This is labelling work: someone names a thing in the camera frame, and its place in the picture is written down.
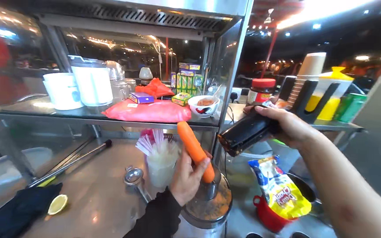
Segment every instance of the red plastic bag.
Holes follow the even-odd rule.
[[[166,85],[164,85],[159,78],[152,79],[146,86],[136,86],[135,92],[144,92],[154,96],[155,98],[174,95],[174,93]]]
[[[105,116],[128,122],[182,122],[192,117],[189,106],[182,107],[168,100],[156,99],[153,103],[128,107],[134,101],[127,99],[102,112]]]

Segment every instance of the black sleeve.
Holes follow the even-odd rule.
[[[171,237],[179,228],[182,207],[168,188],[148,203],[145,214],[123,238]]]

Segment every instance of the black cloth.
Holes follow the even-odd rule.
[[[62,183],[46,187],[26,188],[0,208],[0,238],[18,237],[60,193]]]
[[[145,214],[123,238],[171,237],[179,228],[182,207],[168,188],[148,203]]]

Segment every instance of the carrot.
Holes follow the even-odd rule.
[[[195,137],[192,129],[189,127],[188,123],[178,122],[177,132],[179,133],[180,139],[183,141],[183,144],[185,145],[185,148],[188,151],[193,162],[198,165],[204,158],[207,157],[207,155]],[[204,180],[206,183],[210,183],[214,180],[214,169],[211,163],[209,163],[205,169],[202,180]]]

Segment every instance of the snack packet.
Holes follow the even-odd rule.
[[[248,161],[268,206],[285,219],[295,219],[311,211],[311,203],[302,196],[293,181],[277,166],[273,157]]]

